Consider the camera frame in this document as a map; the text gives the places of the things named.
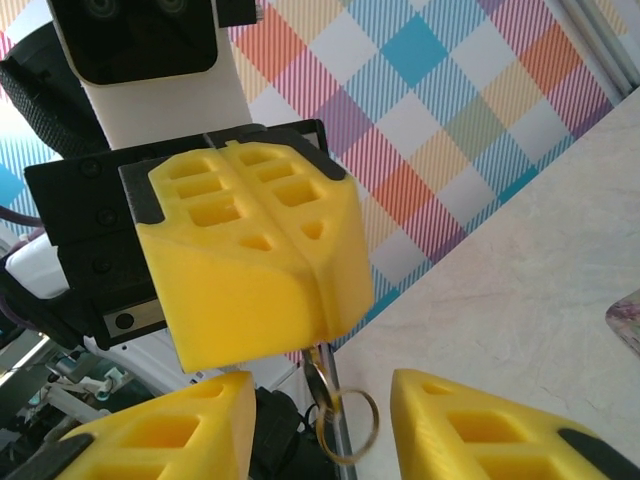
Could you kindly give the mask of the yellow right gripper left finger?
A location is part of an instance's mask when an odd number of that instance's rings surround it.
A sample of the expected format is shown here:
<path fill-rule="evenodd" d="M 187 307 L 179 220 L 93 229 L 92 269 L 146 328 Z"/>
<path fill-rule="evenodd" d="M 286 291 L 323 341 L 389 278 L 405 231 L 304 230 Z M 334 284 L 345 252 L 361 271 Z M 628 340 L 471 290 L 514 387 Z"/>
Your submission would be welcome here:
<path fill-rule="evenodd" d="M 255 423 L 251 373 L 226 373 L 83 424 L 10 476 L 246 479 Z"/>

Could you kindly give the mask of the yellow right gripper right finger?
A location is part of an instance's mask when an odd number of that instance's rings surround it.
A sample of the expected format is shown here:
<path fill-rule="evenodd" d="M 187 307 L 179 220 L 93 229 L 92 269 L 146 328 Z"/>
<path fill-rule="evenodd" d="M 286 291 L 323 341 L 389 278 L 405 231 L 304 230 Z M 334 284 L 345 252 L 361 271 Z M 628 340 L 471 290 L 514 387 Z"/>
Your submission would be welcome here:
<path fill-rule="evenodd" d="M 404 479 L 636 479 L 585 426 L 414 369 L 393 373 L 390 410 Z"/>

